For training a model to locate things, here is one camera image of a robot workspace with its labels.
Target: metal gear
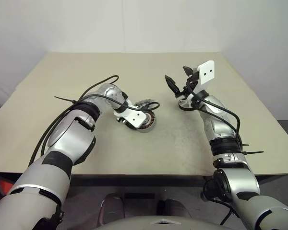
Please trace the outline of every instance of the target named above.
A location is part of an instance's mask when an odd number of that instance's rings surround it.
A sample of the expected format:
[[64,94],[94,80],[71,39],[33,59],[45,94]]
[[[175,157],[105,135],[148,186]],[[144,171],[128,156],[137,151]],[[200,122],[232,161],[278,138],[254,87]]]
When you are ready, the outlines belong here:
[[[137,106],[139,109],[149,109],[151,102],[154,102],[154,100],[152,99],[141,100],[135,103],[134,106]],[[156,116],[152,111],[147,111],[144,113],[147,116],[147,120],[139,128],[137,128],[137,130],[146,133],[151,131],[156,125]]]
[[151,131],[154,128],[154,126],[156,125],[155,114],[152,111],[147,111],[147,112],[145,112],[145,114],[147,116],[147,120],[137,129],[142,133],[147,133],[147,132]]

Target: black cable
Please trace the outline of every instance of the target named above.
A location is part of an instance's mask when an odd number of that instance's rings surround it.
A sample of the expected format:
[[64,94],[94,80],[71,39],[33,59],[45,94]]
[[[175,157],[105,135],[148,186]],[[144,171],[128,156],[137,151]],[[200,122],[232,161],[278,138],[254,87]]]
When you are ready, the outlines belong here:
[[[219,119],[220,121],[222,121],[222,122],[224,122],[226,125],[228,125],[232,130],[234,130],[234,132],[236,132],[235,127],[234,127],[231,123],[229,123],[227,120],[225,120],[225,119],[223,119],[223,118],[219,117],[218,115],[215,115],[215,114],[213,114],[213,113],[211,113],[211,112],[208,112],[208,111],[206,111],[206,110],[203,110],[203,109],[201,109],[201,108],[198,108],[197,110],[198,110],[198,111],[201,111],[201,112],[203,112],[203,113],[209,114],[209,115],[211,115],[211,116],[214,116],[215,118]],[[243,144],[242,144],[242,140],[241,140],[240,134],[238,134],[238,141],[239,141],[239,145],[240,145],[240,148],[241,148],[241,151],[242,151]]]
[[237,120],[236,138],[238,138],[239,129],[240,129],[240,119],[239,119],[239,117],[238,117],[234,112],[232,112],[232,111],[230,111],[230,110],[228,110],[228,109],[226,109],[226,108],[224,108],[224,107],[221,107],[221,106],[219,106],[219,105],[217,105],[217,104],[214,104],[214,103],[212,103],[212,102],[210,102],[210,101],[207,101],[207,100],[199,97],[198,95],[196,95],[196,94],[193,92],[192,88],[190,87],[190,85],[189,85],[188,83],[186,84],[186,86],[187,86],[188,90],[191,92],[191,94],[192,94],[197,100],[199,100],[199,101],[201,101],[201,102],[204,102],[204,103],[206,103],[206,104],[209,104],[209,105],[211,105],[211,106],[213,106],[213,107],[215,107],[215,108],[218,108],[218,109],[220,109],[220,110],[223,110],[224,112],[226,112],[226,113],[234,116],[234,117],[236,118],[236,120]]
[[37,143],[37,145],[36,145],[36,147],[35,147],[35,149],[34,149],[34,151],[33,151],[33,153],[32,153],[32,156],[31,156],[31,159],[30,159],[30,161],[29,161],[28,167],[34,162],[34,159],[35,159],[36,154],[37,154],[37,152],[38,152],[38,150],[39,150],[39,147],[40,147],[40,145],[42,144],[43,140],[45,139],[47,133],[51,130],[51,128],[52,128],[53,125],[59,120],[59,118],[60,118],[62,115],[64,115],[67,111],[69,111],[71,108],[73,108],[73,107],[74,107],[74,105],[71,105],[71,106],[69,106],[67,109],[65,109],[65,110],[64,110],[59,116],[57,116],[56,119],[54,119],[54,120],[52,121],[52,123],[48,126],[48,128],[45,130],[45,132],[43,133],[43,135],[42,135],[41,138],[39,139],[39,141],[38,141],[38,143]]
[[220,225],[225,224],[225,222],[228,220],[228,218],[230,217],[230,215],[232,214],[231,209],[229,210],[229,212],[227,213],[227,215],[224,217],[224,219],[222,220],[222,222],[220,223]]
[[56,121],[56,123],[53,125],[53,127],[51,128],[51,130],[48,132],[47,136],[44,139],[43,145],[42,145],[42,150],[40,152],[40,156],[44,155],[45,152],[45,148],[46,148],[46,144],[48,142],[48,139],[50,137],[50,135],[52,134],[52,132],[54,131],[54,129],[58,126],[58,124],[63,120],[64,117],[66,117],[66,115],[68,114],[68,112],[66,112],[65,114],[63,114],[62,116],[59,117],[59,119]]
[[153,108],[148,108],[148,109],[132,108],[132,107],[129,107],[129,106],[125,105],[125,104],[122,104],[122,103],[120,103],[120,102],[118,102],[118,101],[116,101],[116,100],[114,100],[114,99],[112,99],[112,98],[110,98],[110,97],[107,97],[107,96],[104,96],[104,95],[100,95],[100,94],[89,94],[89,95],[83,97],[83,98],[80,100],[80,102],[83,101],[83,100],[85,100],[86,98],[89,98],[89,97],[101,97],[101,98],[105,98],[105,99],[107,99],[107,100],[110,100],[110,101],[112,101],[112,102],[115,102],[116,104],[119,104],[120,106],[123,106],[123,107],[126,108],[126,109],[131,109],[131,110],[140,111],[140,112],[152,111],[152,110],[155,110],[155,109],[157,109],[157,108],[160,107],[160,103],[159,103],[159,102],[150,102],[149,105],[151,105],[151,104],[156,104],[156,106],[153,107]]
[[110,79],[112,79],[112,78],[116,78],[116,79],[115,79],[114,81],[110,82],[110,84],[113,84],[114,82],[116,82],[120,77],[119,77],[118,75],[113,75],[113,76],[111,76],[111,77],[108,77],[108,78],[106,78],[106,79],[104,79],[104,80],[102,80],[102,81],[100,81],[100,82],[92,85],[91,87],[87,88],[87,90],[85,90],[85,91],[81,94],[81,96],[79,97],[78,101],[81,100],[81,99],[84,97],[84,95],[86,95],[86,93],[89,92],[92,88],[94,88],[94,87],[96,87],[96,86],[98,86],[98,85],[100,85],[100,84],[102,84],[102,83],[104,83],[104,82],[106,82],[106,81],[108,81],[108,80],[110,80]]
[[210,179],[210,180],[206,181],[205,184],[203,185],[203,194],[204,194],[204,196],[205,196],[209,201],[212,201],[212,202],[214,202],[214,203],[221,204],[221,205],[224,205],[224,206],[228,207],[228,208],[232,211],[232,213],[234,213],[234,214],[239,218],[238,213],[236,212],[236,210],[234,210],[234,208],[233,208],[232,206],[230,206],[229,204],[227,204],[227,203],[225,203],[225,202],[223,202],[223,201],[216,200],[216,199],[211,199],[211,198],[208,198],[208,196],[206,196],[206,194],[205,194],[205,192],[206,192],[206,186],[207,186],[208,182],[211,181],[211,180],[213,180],[213,179]]

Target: black band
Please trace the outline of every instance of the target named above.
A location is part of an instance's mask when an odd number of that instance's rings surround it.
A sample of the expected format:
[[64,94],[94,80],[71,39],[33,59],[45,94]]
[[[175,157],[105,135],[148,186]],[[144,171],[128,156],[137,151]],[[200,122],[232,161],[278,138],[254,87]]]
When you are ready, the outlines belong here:
[[256,221],[256,223],[255,223],[255,230],[261,230],[261,228],[260,228],[260,224],[261,224],[261,221],[263,221],[263,219],[266,217],[266,216],[268,216],[268,215],[270,215],[272,213],[272,211],[271,210],[267,210],[267,211],[265,211],[263,214],[261,214],[261,216],[257,219],[257,221]]
[[45,197],[48,197],[51,200],[53,200],[54,202],[57,203],[57,205],[59,207],[61,207],[62,203],[61,203],[60,199],[56,195],[54,195],[53,193],[48,192],[48,191],[46,191],[44,189],[40,189],[38,193],[43,195],[43,196],[45,196]]
[[[128,106],[128,102],[127,102],[127,101],[125,101],[123,104],[124,104],[125,106]],[[120,106],[120,108],[117,108],[117,109],[114,109],[114,110],[115,110],[118,114],[120,114],[120,113],[124,112],[126,109],[127,109],[126,107]]]
[[240,146],[234,138],[217,138],[210,141],[212,154],[241,152]]
[[[206,97],[209,96],[209,93],[207,93],[205,90],[202,90],[202,91],[198,92],[196,95],[197,95],[198,97],[204,99],[204,98],[206,98]],[[196,97],[193,97],[193,98],[192,98],[191,106],[192,106],[193,108],[198,108],[198,105],[199,105],[200,102],[201,102],[201,101],[199,101]]]
[[16,194],[16,193],[21,193],[21,192],[23,191],[23,189],[24,189],[24,188],[17,188],[17,189],[15,189],[14,191],[12,191],[12,192],[10,193],[10,195]]
[[93,138],[90,146],[87,148],[87,150],[84,152],[84,154],[75,162],[74,165],[80,164],[83,161],[85,161],[86,157],[90,154],[90,152],[93,150],[94,146],[96,144],[96,137]]
[[60,169],[62,169],[70,178],[72,173],[72,160],[58,151],[51,151],[44,158],[42,164],[50,164],[54,165]]
[[256,192],[239,192],[239,193],[237,193],[237,197],[240,200],[249,200],[254,196],[259,196],[259,194]]
[[125,100],[128,98],[128,95],[125,92],[122,91],[121,94],[123,95]]
[[86,104],[86,103],[77,104],[72,108],[72,110],[78,109],[78,110],[81,110],[83,112],[86,112],[96,122],[97,119],[99,118],[100,110],[95,104],[93,104],[91,102],[87,102],[87,103],[89,103],[89,104]]
[[179,103],[178,103],[178,106],[179,106],[179,109],[181,109],[183,111],[194,111],[194,110],[196,110],[196,108],[185,108],[185,107],[182,107]]

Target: beige tabletop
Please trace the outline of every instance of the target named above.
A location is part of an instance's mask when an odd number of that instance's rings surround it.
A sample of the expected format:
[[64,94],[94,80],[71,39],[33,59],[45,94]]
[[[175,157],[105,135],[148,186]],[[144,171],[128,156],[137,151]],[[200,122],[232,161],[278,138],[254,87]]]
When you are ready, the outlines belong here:
[[69,102],[90,85],[118,74],[116,82],[132,102],[155,99],[157,124],[149,133],[116,122],[109,109],[96,124],[96,145],[86,161],[73,167],[80,174],[210,175],[212,153],[197,111],[178,108],[164,75],[182,88],[182,66],[216,63],[208,92],[238,114],[240,135],[255,174],[288,173],[288,136],[241,76],[220,53],[76,54],[49,53],[18,85],[0,109],[0,172],[22,173],[40,136]]

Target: gray floor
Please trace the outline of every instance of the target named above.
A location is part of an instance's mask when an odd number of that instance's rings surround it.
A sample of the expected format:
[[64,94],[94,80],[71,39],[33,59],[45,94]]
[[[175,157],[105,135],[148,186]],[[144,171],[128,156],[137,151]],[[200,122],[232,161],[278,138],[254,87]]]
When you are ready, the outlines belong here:
[[[288,121],[279,121],[288,133]],[[288,206],[288,175],[260,185],[262,195],[272,196]],[[119,194],[155,193],[160,199],[176,199],[189,210],[192,218],[219,224],[228,209],[200,199],[201,188],[193,187],[72,187],[63,206],[65,218],[59,230],[89,230],[96,226],[100,204],[109,193]],[[152,215],[156,208],[154,200],[126,200],[126,217]],[[232,215],[225,226],[243,230],[241,221]]]

